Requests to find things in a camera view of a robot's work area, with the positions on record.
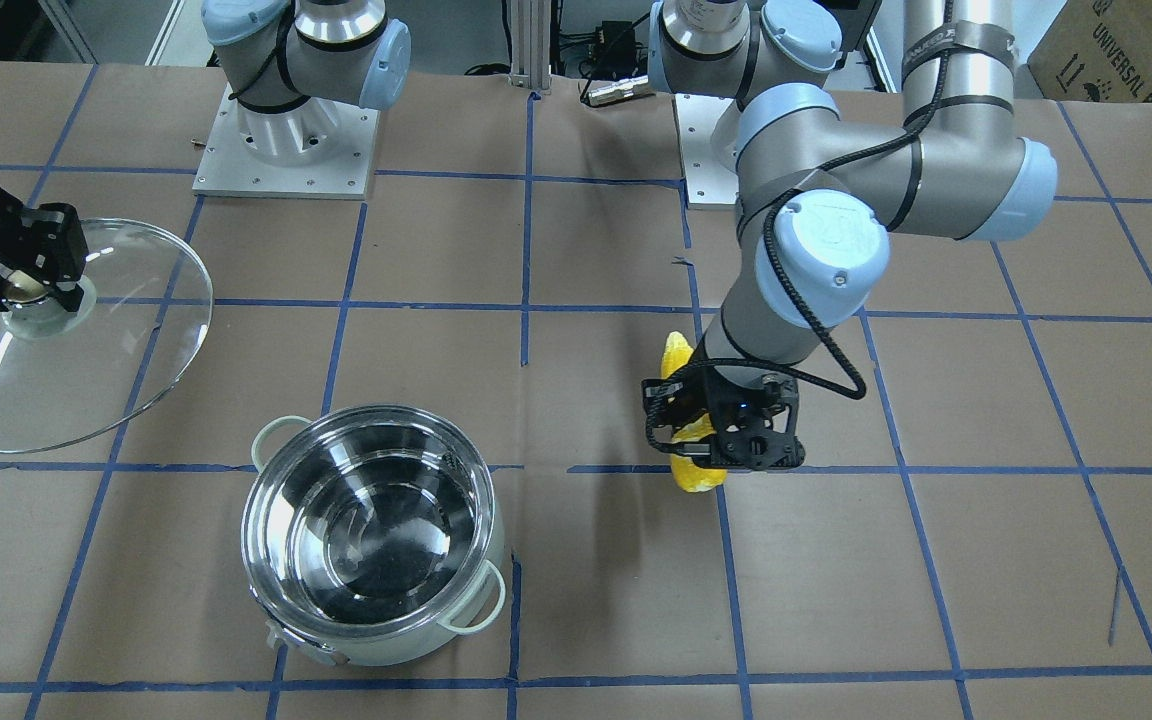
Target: pot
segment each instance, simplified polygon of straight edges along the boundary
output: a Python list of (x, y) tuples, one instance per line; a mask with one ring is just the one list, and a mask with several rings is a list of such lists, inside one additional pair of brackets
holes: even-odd
[[(305, 426), (262, 460), (287, 425)], [(243, 566), (272, 647), (394, 665), (500, 615), (505, 530), (488, 467), (456, 425), (406, 406), (287, 416), (256, 434), (252, 464)]]

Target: metal base plate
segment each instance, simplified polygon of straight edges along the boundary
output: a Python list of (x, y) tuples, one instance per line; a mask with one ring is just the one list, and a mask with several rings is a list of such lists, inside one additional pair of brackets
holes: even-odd
[[(230, 90), (225, 89), (229, 97)], [(220, 101), (207, 149), (194, 179), (196, 195), (221, 197), (311, 197), (365, 200), (376, 158), (379, 111), (335, 103), (339, 136), (323, 160), (300, 167), (271, 165), (247, 149), (238, 132), (236, 100)]]
[(700, 94), (675, 94), (679, 114), (679, 150), (687, 179), (687, 206), (695, 210), (732, 210), (736, 204), (736, 173), (728, 170), (714, 152), (718, 119), (732, 100)]

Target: glass pot lid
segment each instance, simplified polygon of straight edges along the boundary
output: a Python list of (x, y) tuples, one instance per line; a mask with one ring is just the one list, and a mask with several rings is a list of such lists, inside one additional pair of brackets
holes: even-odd
[(143, 414), (175, 386), (211, 324), (211, 276), (174, 234), (86, 219), (83, 304), (0, 313), (0, 454), (52, 450)]

